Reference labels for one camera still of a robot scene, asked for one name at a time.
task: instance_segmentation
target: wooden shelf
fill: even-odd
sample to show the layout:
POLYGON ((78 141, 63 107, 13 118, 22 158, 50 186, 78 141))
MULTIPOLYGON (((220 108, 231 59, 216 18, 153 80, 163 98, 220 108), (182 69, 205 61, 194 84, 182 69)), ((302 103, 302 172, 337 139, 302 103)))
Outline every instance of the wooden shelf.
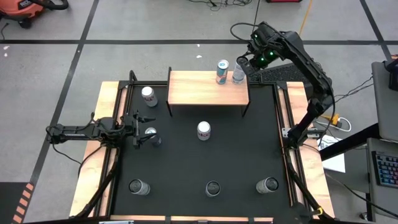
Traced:
POLYGON ((249 90, 246 77, 242 84, 232 82, 228 72, 225 84, 217 84, 216 71, 171 71, 170 105, 247 105, 249 90))

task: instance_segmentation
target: keyboard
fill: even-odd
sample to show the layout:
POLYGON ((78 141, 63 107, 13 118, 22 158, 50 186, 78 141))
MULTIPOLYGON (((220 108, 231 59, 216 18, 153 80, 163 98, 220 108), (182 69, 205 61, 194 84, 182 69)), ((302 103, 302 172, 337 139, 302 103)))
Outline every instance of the keyboard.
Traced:
POLYGON ((378 185, 398 188, 398 154, 372 152, 378 185))

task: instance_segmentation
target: black mat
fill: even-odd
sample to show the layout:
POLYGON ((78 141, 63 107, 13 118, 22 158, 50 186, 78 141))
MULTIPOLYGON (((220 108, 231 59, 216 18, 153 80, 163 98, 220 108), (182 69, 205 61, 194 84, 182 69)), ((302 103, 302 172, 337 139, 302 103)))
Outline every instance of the black mat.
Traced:
POLYGON ((0 217, 1 223, 12 223, 19 200, 27 183, 0 182, 0 217))
POLYGON ((149 108, 134 87, 132 107, 157 120, 153 126, 162 145, 123 149, 122 172, 115 188, 113 215, 183 215, 272 217, 289 207, 288 186, 280 156, 280 140, 271 86, 251 89, 251 105, 244 118, 238 106, 174 106, 169 116, 166 87, 154 87, 159 99, 149 108), (197 124, 211 125, 208 141, 197 138, 197 124), (278 191, 261 195, 256 183, 266 177, 279 181, 278 191), (128 191, 132 179, 150 184, 148 196, 128 191), (205 195, 205 185, 216 180, 221 192, 205 195))

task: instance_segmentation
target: metal leg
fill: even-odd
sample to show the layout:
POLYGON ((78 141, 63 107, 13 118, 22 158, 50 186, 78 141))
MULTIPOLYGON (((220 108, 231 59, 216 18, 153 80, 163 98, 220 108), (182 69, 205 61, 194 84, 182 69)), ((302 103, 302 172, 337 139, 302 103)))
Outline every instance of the metal leg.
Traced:
POLYGON ((344 139, 339 142, 332 144, 329 147, 326 147, 320 151, 322 161, 340 155, 350 149, 360 146, 366 143, 368 138, 378 138, 380 139, 379 134, 379 124, 376 123, 364 130, 344 139))
POLYGON ((166 105, 167 105, 167 109, 169 110, 170 117, 172 117, 173 116, 172 109, 170 108, 170 105, 169 105, 168 101, 166 101, 166 105))
POLYGON ((243 111, 243 113, 242 113, 242 118, 244 117, 244 115, 245 115, 246 112, 248 111, 249 106, 250 106, 250 101, 249 101, 249 103, 246 105, 246 107, 245 107, 245 109, 244 109, 244 111, 243 111))
MULTIPOLYGON (((366 197, 366 200, 372 201, 370 193, 366 193, 365 197, 366 197)), ((366 203, 366 213, 368 215, 368 221, 370 221, 370 222, 376 221, 374 210, 372 209, 372 205, 370 203, 366 203)))

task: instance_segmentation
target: wooden board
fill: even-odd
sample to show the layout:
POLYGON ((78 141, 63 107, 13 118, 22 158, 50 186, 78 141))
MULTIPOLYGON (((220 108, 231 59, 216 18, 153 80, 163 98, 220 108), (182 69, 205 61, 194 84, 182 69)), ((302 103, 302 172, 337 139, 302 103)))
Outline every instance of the wooden board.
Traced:
POLYGON ((247 105, 249 92, 246 77, 242 84, 232 83, 228 72, 226 83, 216 82, 216 72, 171 71, 169 80, 170 105, 247 105))
MULTIPOLYGON (((288 82, 287 92, 289 93, 290 106, 292 108, 293 120, 297 124, 307 113, 307 97, 302 82, 288 82)), ((305 144, 318 149, 317 141, 308 139, 305 144)), ((329 188, 326 183, 325 172, 319 152, 308 146, 300 147, 300 154, 304 169, 307 189, 315 200, 330 216, 334 217, 333 206, 330 200, 329 188)))
MULTIPOLYGON (((99 91, 95 108, 95 118, 112 117, 113 108, 118 93, 119 82, 103 82, 99 91)), ((88 141, 84 158, 100 146, 98 141, 88 141)), ((101 171, 104 163, 106 148, 103 147, 93 154, 81 168, 73 198, 70 216, 77 215, 83 210, 99 187, 101 171)))

